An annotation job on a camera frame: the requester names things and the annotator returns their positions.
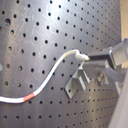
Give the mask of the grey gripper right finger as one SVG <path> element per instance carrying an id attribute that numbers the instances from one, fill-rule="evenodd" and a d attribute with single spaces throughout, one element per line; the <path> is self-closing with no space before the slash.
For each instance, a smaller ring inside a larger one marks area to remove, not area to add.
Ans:
<path id="1" fill-rule="evenodd" d="M 100 52 L 91 52 L 88 56 L 92 61 L 107 60 L 110 67 L 115 69 L 128 61 L 128 38 L 114 47 L 105 48 Z"/>

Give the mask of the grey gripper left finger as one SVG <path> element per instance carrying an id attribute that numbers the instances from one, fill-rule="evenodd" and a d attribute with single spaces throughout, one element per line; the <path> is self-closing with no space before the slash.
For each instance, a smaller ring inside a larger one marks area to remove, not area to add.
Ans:
<path id="1" fill-rule="evenodd" d="M 105 87 L 109 85 L 115 93 L 121 93 L 121 85 L 126 75 L 125 69 L 119 68 L 115 71 L 108 65 L 101 66 L 98 64 L 85 64 L 83 69 L 89 78 L 95 80 L 98 86 Z"/>

